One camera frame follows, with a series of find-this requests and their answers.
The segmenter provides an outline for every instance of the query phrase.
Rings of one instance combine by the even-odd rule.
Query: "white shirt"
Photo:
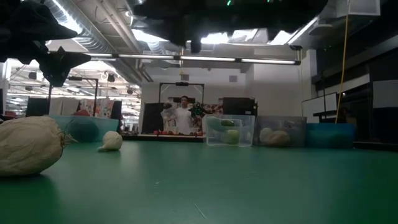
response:
[[[177,108],[177,131],[182,134],[191,133],[191,112],[188,108]]]

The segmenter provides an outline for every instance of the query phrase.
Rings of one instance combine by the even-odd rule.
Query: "person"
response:
[[[189,135],[191,133],[191,112],[188,110],[188,97],[181,97],[181,107],[176,109],[177,112],[177,131],[181,134]]]

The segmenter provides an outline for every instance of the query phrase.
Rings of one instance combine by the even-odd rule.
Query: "green table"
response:
[[[124,142],[0,180],[0,223],[398,223],[398,154]]]

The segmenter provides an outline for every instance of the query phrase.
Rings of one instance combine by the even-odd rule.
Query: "plastic bin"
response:
[[[307,118],[301,116],[258,116],[254,145],[304,147]]]
[[[252,146],[255,116],[208,114],[204,119],[209,146]]]
[[[354,139],[353,124],[307,124],[307,147],[347,149],[353,147]]]
[[[78,142],[101,142],[108,131],[116,131],[119,121],[91,116],[48,115],[54,119],[59,128],[70,134]]]

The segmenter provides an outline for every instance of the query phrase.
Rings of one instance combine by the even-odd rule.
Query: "blue bin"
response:
[[[355,126],[352,124],[307,124],[306,146],[315,148],[352,148]]]
[[[60,116],[49,115],[59,128],[70,134],[78,142],[101,142],[108,131],[116,131],[119,121],[91,116]]]

